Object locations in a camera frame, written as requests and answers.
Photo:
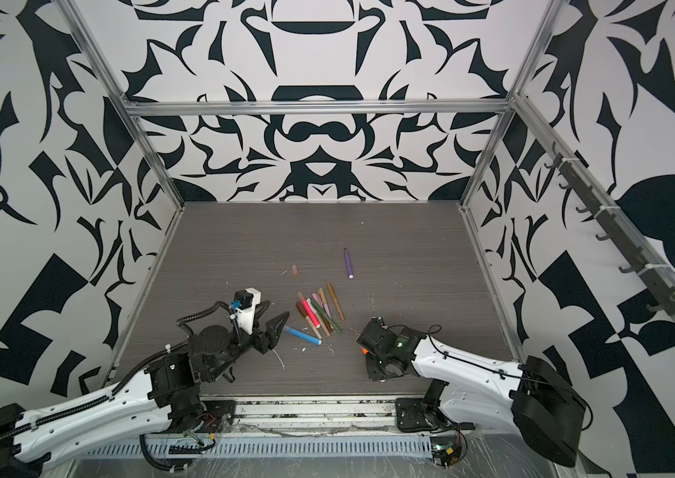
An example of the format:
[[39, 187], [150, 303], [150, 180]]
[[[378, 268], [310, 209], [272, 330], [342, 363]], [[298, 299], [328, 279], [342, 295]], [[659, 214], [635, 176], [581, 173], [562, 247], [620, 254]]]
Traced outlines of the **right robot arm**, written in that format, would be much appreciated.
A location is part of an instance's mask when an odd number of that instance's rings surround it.
[[423, 398], [395, 402], [404, 433], [452, 432], [463, 449], [467, 430], [486, 428], [520, 436], [554, 464], [573, 468], [582, 432], [593, 422], [588, 402], [548, 362], [485, 358], [422, 332], [371, 319], [357, 338], [373, 382], [415, 376], [428, 380]]

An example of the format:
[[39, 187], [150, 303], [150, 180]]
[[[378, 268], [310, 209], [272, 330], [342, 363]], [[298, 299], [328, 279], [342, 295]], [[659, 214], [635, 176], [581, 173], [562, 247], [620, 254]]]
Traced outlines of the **purple marker pen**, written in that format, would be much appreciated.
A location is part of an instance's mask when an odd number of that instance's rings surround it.
[[353, 280], [355, 278], [355, 271], [353, 270], [353, 262], [351, 262], [351, 253], [349, 249], [343, 249], [343, 260], [345, 261], [345, 270], [347, 270], [347, 278]]

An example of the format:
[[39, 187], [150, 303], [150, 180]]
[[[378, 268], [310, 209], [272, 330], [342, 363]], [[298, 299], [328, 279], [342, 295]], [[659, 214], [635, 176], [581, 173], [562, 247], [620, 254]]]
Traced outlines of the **blue highlighter pen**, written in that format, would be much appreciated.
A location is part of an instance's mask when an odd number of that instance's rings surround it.
[[306, 334], [306, 333], [304, 333], [304, 332], [298, 331], [298, 330], [296, 330], [296, 329], [293, 329], [293, 328], [291, 328], [291, 327], [289, 327], [289, 326], [285, 326], [285, 327], [284, 327], [284, 331], [285, 331], [286, 333], [288, 333], [288, 334], [290, 334], [290, 335], [292, 335], [292, 336], [294, 336], [294, 337], [297, 337], [297, 338], [299, 338], [299, 339], [301, 339], [301, 340], [303, 340], [303, 341], [306, 341], [306, 342], [308, 342], [308, 343], [310, 343], [310, 344], [313, 344], [313, 345], [316, 345], [316, 346], [321, 346], [321, 344], [323, 344], [323, 342], [322, 342], [321, 339], [316, 338], [316, 337], [313, 337], [313, 336], [311, 336], [311, 335], [309, 335], [309, 334]]

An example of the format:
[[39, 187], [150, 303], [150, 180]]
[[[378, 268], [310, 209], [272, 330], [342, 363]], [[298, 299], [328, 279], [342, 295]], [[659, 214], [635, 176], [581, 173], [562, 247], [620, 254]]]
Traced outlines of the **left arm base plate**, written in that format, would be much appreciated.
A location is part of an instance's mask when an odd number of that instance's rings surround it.
[[214, 434], [230, 427], [235, 421], [235, 400], [202, 400], [200, 424], [195, 432]]

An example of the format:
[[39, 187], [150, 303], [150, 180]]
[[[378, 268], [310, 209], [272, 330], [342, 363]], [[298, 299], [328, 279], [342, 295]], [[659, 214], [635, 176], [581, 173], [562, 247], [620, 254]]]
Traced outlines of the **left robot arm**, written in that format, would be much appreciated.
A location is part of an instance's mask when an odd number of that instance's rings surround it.
[[38, 477], [45, 469], [132, 436], [200, 428], [208, 412], [202, 384], [234, 382], [247, 352], [274, 350], [290, 318], [260, 322], [270, 304], [248, 309], [218, 301], [177, 320], [185, 341], [166, 346], [132, 368], [117, 384], [63, 404], [0, 409], [0, 477]]

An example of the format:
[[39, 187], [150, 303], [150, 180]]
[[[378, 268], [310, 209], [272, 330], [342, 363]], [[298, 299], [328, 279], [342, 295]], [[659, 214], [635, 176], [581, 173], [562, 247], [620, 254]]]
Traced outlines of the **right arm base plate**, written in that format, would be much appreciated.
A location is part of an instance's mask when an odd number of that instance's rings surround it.
[[397, 398], [394, 407], [396, 427], [404, 433], [441, 432], [458, 426], [437, 404], [424, 398]]

